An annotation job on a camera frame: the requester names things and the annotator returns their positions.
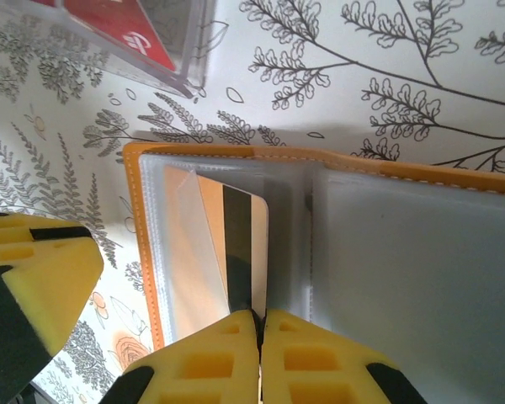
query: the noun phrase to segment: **botanical print paper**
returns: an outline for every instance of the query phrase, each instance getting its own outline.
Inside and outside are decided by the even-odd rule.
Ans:
[[[505,173],[505,0],[220,0],[211,28],[205,85],[186,99],[106,72],[107,52],[59,26],[0,22],[0,211],[81,221],[105,259],[36,378],[60,403],[98,402],[152,350],[125,143],[311,146]]]

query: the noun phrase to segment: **orange flower illustration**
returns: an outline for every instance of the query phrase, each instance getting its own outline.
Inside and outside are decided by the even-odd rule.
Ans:
[[[116,347],[116,357],[120,362],[122,370],[127,369],[127,367],[138,359],[144,358],[150,352],[148,348],[142,345],[138,340],[133,337],[121,337],[117,338]]]
[[[95,308],[95,315],[99,320],[99,324],[104,329],[103,319],[109,318],[109,312],[107,311],[107,304],[105,303],[103,296],[98,292],[93,292],[90,296],[90,305]]]

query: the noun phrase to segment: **red card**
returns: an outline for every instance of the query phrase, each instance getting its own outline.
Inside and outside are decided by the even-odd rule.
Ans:
[[[52,0],[35,0],[51,5]],[[136,0],[65,0],[75,17],[153,61],[176,71],[152,23]]]

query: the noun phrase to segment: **clear plastic box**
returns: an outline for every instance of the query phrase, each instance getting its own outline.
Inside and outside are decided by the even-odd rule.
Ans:
[[[204,84],[214,1],[0,0],[0,24],[29,15],[41,30],[60,26],[103,51],[82,61],[88,69],[191,98]]]

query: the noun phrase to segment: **orange leather cover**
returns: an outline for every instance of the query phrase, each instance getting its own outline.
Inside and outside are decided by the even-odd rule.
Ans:
[[[139,157],[142,154],[166,154],[188,157],[231,157],[281,162],[315,161],[323,162],[326,167],[339,171],[352,171],[381,175],[400,180],[412,180],[433,183],[482,192],[505,194],[505,174],[482,173],[470,170],[426,166],[404,162],[384,162],[361,157],[352,157],[317,149],[272,147],[272,146],[196,146],[152,142],[134,142],[124,148],[124,163],[131,195],[131,204],[135,216],[136,235],[141,252],[142,277],[148,312],[150,315],[151,334],[155,349],[164,346],[164,337],[157,306],[150,241],[147,235],[146,212],[141,189],[141,171]]]

